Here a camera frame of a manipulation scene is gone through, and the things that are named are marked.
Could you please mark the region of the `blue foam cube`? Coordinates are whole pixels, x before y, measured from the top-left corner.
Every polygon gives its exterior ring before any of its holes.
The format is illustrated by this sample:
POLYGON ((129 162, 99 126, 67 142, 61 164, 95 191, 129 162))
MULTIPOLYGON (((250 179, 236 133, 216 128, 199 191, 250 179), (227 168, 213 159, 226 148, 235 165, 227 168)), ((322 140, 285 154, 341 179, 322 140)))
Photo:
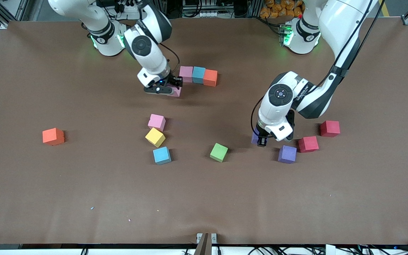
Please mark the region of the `blue foam cube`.
POLYGON ((153 150, 154 162, 163 165, 172 161, 168 147, 159 147, 153 150))
POLYGON ((192 82, 195 84, 204 84, 204 75, 206 68, 194 66, 192 71, 192 82))

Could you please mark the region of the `orange foam cube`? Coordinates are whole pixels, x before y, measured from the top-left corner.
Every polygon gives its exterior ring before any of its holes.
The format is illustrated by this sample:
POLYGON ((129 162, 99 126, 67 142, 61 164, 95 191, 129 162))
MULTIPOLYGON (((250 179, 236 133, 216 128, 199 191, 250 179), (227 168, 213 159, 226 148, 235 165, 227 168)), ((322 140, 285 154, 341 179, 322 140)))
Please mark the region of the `orange foam cube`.
POLYGON ((65 143, 64 132, 57 128, 42 131, 42 139, 44 144, 51 146, 65 143))
POLYGON ((203 77, 203 84, 205 86, 217 86, 217 75, 216 70, 206 69, 203 77))

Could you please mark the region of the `red foam cube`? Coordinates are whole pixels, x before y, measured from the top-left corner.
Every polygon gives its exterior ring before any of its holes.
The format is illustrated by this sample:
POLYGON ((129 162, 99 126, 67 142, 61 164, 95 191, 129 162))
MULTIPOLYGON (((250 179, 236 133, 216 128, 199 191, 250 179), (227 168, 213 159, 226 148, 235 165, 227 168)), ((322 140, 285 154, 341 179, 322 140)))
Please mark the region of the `red foam cube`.
POLYGON ((319 145, 316 136, 312 137, 303 137, 298 141, 299 152, 314 152, 319 150, 319 145))
POLYGON ((319 126, 322 137, 336 137, 341 134, 339 121, 326 120, 319 126))

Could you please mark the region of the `green foam cube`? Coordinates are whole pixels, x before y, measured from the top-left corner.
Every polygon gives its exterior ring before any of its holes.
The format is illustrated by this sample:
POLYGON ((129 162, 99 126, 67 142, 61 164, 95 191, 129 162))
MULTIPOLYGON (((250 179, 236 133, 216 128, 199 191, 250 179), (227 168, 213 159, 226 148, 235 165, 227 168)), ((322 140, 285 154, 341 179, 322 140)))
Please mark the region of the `green foam cube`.
POLYGON ((215 143, 209 156, 215 161, 222 163, 227 153, 228 153, 227 147, 223 146, 222 144, 215 143))

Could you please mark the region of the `yellow foam cube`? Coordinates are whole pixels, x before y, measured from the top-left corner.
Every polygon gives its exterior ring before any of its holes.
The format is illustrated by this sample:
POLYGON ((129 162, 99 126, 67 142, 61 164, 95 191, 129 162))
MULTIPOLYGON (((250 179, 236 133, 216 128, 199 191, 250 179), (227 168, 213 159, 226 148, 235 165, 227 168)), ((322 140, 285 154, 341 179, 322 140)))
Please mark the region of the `yellow foam cube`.
POLYGON ((152 128, 146 134, 145 139, 149 141, 151 144, 153 144, 155 147, 160 147, 165 141, 166 137, 161 131, 152 128))

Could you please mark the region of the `white power strip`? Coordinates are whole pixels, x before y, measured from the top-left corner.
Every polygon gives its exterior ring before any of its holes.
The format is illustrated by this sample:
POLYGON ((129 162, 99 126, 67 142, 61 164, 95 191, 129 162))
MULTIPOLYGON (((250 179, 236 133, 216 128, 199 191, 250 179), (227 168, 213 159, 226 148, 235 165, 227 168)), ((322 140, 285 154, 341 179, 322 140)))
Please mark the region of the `white power strip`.
POLYGON ((135 0, 113 0, 114 9, 117 14, 130 13, 135 14, 139 13, 138 7, 135 0))

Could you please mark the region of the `metal equipment rack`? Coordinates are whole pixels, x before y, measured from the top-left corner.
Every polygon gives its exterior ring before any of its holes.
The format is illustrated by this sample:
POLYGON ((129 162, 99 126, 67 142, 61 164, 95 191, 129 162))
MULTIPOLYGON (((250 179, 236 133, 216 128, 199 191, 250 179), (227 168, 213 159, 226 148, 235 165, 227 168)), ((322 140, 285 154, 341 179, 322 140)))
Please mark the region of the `metal equipment rack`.
POLYGON ((264 0, 163 0, 170 19, 242 19, 259 16, 264 0))

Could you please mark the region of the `brown table cover sheet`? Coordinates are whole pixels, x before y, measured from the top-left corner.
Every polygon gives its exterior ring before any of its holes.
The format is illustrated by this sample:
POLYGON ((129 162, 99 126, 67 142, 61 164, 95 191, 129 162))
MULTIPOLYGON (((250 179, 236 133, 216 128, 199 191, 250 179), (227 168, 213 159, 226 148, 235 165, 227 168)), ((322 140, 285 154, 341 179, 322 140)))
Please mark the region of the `brown table cover sheet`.
POLYGON ((296 115, 319 150, 277 161, 251 144, 250 114, 282 72, 318 83, 333 63, 280 47, 253 19, 176 19, 165 42, 217 86, 146 94, 128 53, 97 52, 79 22, 0 31, 0 243, 408 244, 408 26, 380 18, 326 113, 296 115), (151 114, 172 161, 154 162, 151 114), (341 134, 319 136, 325 120, 341 134), (51 146, 42 131, 57 128, 51 146), (228 148, 222 163, 215 143, 228 148))

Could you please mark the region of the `pile of orange objects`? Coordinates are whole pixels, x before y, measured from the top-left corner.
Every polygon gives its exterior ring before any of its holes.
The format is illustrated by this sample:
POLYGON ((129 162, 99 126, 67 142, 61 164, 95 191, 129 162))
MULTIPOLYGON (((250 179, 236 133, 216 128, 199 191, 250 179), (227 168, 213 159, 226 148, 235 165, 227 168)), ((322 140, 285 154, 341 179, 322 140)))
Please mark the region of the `pile of orange objects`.
POLYGON ((303 0, 264 0, 259 16, 262 19, 275 19, 280 16, 301 18, 305 8, 303 0))

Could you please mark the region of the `metal table edge bracket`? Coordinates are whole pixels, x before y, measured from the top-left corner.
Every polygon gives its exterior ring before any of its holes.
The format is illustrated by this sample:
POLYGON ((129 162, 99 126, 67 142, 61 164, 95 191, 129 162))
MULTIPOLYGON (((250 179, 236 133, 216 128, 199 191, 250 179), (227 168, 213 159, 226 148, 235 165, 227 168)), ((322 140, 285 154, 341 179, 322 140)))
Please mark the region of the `metal table edge bracket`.
POLYGON ((197 233, 197 247, 194 255, 212 255, 212 246, 217 244, 217 234, 215 233, 197 233))

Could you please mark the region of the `white table edge rail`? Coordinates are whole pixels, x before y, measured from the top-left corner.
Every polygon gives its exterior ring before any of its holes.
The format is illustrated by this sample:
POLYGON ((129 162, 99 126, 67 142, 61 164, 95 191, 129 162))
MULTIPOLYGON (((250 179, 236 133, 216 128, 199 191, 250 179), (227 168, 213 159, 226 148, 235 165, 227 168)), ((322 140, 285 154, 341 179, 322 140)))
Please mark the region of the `white table edge rail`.
MULTIPOLYGON (((354 249, 337 249, 333 245, 328 245, 328 251, 307 250, 305 248, 283 248, 285 255, 359 255, 354 249)), ((194 249, 20 249, 20 250, 0 250, 0 255, 193 255, 194 249)), ((253 247, 214 247, 211 255, 283 255, 277 253, 273 248, 253 248, 253 247)), ((408 255, 407 251, 364 249, 361 255, 408 255)))

